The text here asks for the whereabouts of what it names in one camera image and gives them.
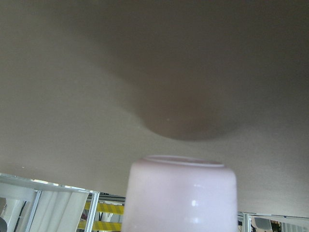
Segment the pink plastic cup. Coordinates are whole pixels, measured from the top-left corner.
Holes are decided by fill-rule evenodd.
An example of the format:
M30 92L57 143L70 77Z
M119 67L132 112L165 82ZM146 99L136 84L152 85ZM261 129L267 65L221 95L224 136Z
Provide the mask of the pink plastic cup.
M130 169L124 232L235 232L237 179L203 159L148 156Z

